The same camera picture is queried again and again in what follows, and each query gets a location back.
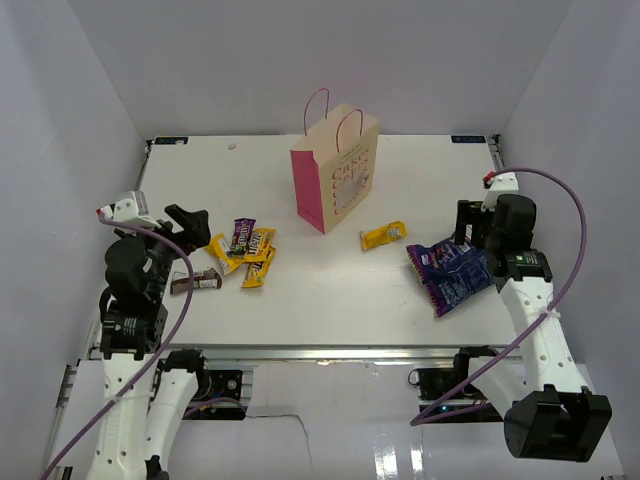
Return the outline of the blue purple snack bag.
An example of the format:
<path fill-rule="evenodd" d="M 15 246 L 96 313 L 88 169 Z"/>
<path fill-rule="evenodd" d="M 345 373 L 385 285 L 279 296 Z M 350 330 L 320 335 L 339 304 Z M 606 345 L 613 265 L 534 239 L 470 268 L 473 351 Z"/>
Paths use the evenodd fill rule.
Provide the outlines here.
<path fill-rule="evenodd" d="M 472 246 L 468 237 L 461 244 L 450 237 L 429 247 L 408 245 L 406 252 L 436 318 L 494 284 L 485 251 Z"/>

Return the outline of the yellow wrapper snack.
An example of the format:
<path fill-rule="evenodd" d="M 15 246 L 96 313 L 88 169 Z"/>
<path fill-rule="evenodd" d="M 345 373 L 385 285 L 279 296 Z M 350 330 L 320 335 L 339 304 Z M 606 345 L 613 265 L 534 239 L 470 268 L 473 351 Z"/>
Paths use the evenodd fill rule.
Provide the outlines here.
<path fill-rule="evenodd" d="M 205 247 L 207 253 L 218 260 L 219 266 L 224 276 L 234 272 L 239 264 L 230 254 L 230 247 L 222 233 L 214 236 L 209 245 Z"/>

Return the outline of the brown chocolate bar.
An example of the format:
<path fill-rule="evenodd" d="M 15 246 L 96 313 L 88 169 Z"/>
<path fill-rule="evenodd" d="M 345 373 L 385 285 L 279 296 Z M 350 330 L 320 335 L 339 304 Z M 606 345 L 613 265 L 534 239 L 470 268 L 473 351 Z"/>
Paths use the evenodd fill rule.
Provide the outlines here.
<path fill-rule="evenodd" d="M 215 268 L 195 271 L 193 278 L 194 290 L 219 290 L 222 287 L 222 276 Z M 174 272 L 171 278 L 169 292 L 171 295 L 186 293 L 189 290 L 189 274 L 186 272 Z"/>

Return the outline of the purple candy bar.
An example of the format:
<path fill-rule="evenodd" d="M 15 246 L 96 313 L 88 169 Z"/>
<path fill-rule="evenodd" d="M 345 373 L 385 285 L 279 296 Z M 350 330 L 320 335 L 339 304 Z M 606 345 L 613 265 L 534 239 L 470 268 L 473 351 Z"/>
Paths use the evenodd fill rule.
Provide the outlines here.
<path fill-rule="evenodd" d="M 238 218 L 234 220 L 234 231 L 230 244 L 230 253 L 233 256 L 243 256 L 249 245 L 256 220 L 250 218 Z"/>

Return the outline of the yellow M&M's packet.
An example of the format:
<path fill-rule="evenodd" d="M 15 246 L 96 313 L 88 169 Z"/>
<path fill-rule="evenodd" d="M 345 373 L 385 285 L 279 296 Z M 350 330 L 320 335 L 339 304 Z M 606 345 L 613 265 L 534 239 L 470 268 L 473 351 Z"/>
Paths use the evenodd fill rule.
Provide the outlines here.
<path fill-rule="evenodd" d="M 267 273 L 276 255 L 276 251 L 277 249 L 275 247 L 270 247 L 264 261 L 252 262 L 248 265 L 248 269 L 241 285 L 242 288 L 258 288 L 264 285 Z"/>
<path fill-rule="evenodd" d="M 276 234 L 273 228 L 257 228 L 252 232 L 244 255 L 246 262 L 261 262 L 267 257 Z"/>

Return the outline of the yellow candy bar wrapper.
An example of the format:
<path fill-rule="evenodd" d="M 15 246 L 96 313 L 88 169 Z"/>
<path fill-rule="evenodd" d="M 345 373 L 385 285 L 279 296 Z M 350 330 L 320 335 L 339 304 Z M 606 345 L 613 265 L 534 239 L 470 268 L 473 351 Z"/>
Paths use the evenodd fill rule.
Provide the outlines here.
<path fill-rule="evenodd" d="M 407 228 L 402 221 L 394 221 L 370 231 L 361 231 L 361 249 L 363 251 L 371 250 L 393 243 L 406 235 Z"/>

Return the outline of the pink beige paper bag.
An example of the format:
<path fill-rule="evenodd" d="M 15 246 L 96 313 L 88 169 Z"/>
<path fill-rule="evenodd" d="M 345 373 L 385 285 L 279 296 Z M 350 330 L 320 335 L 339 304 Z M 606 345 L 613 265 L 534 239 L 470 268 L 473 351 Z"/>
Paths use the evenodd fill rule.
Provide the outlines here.
<path fill-rule="evenodd" d="M 298 215 L 329 233 L 371 191 L 380 121 L 348 103 L 327 107 L 290 149 Z"/>

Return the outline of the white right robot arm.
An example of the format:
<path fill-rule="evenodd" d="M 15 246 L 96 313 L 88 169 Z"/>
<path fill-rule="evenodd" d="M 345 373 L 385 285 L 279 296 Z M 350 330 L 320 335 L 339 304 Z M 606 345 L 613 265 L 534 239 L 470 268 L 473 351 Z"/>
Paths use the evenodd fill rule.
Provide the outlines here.
<path fill-rule="evenodd" d="M 506 446 L 515 458 L 588 462 L 608 423 L 608 398 L 594 394 L 574 363 L 557 310 L 546 256 L 531 245 L 536 205 L 501 194 L 491 207 L 457 204 L 454 240 L 483 249 L 498 294 L 519 341 L 525 378 L 489 358 L 473 359 L 451 374 L 453 390 L 480 392 L 501 415 Z"/>

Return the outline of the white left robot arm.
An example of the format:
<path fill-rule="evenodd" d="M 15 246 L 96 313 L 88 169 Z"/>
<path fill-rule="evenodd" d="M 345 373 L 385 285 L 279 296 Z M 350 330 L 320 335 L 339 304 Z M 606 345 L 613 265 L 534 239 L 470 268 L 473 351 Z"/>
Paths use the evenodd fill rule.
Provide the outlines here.
<path fill-rule="evenodd" d="M 211 387 L 201 351 L 165 351 L 175 334 L 164 330 L 163 304 L 174 261 L 209 244 L 209 214 L 175 204 L 165 212 L 169 221 L 156 223 L 99 214 L 119 238 L 105 253 L 104 406 L 91 479 L 168 478 L 170 450 L 186 408 Z"/>

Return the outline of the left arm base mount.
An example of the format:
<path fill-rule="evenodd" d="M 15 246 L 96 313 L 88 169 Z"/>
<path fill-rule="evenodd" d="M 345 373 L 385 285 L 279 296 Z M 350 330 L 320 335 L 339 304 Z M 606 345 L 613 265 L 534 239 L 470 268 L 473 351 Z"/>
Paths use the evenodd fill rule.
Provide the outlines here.
<path fill-rule="evenodd" d="M 160 362 L 161 380 L 187 398 L 187 405 L 229 398 L 241 400 L 243 372 L 215 370 L 204 353 L 196 349 L 171 352 Z"/>

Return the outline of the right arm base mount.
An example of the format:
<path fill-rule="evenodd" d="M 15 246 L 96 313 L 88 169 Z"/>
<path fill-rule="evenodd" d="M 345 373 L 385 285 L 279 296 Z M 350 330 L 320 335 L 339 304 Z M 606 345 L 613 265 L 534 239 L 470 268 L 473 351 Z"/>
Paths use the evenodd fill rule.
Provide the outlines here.
<path fill-rule="evenodd" d="M 410 387 L 418 390 L 419 409 L 424 410 L 464 380 L 469 374 L 469 361 L 472 358 L 488 359 L 496 355 L 497 351 L 488 346 L 463 347 L 454 355 L 450 366 L 423 367 L 411 370 L 407 381 Z M 484 404 L 489 404 L 486 397 L 476 387 L 468 385 L 439 405 L 430 415 L 464 410 Z"/>

